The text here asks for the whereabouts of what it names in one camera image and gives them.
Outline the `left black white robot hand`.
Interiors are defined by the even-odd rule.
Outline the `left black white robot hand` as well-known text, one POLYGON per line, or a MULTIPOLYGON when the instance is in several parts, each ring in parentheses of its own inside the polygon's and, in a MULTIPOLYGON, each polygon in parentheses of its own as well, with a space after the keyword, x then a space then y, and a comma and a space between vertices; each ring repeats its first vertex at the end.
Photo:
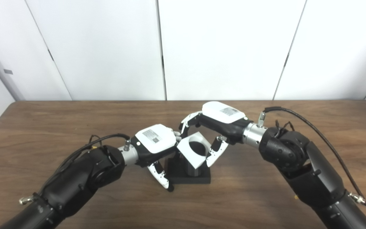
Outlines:
POLYGON ((142 129, 131 138, 131 146, 136 155, 132 163, 141 168, 148 168, 154 178, 168 192, 173 192, 174 186, 167 178, 160 160, 175 152, 180 140, 180 132, 163 124, 155 124, 142 129))

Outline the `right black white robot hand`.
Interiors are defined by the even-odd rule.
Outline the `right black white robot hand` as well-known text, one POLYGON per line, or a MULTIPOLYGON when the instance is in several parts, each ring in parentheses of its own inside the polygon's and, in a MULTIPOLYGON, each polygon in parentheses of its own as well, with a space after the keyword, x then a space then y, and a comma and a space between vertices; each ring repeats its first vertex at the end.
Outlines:
POLYGON ((245 113, 219 101, 210 101, 202 106, 202 110, 186 116, 179 125, 181 137, 187 137, 190 127, 203 126, 217 133, 211 146, 207 146, 205 156, 197 156, 195 153, 179 148, 193 168, 199 168, 204 162, 211 167, 225 152, 228 145, 244 143, 245 130, 254 125, 254 122, 245 113))

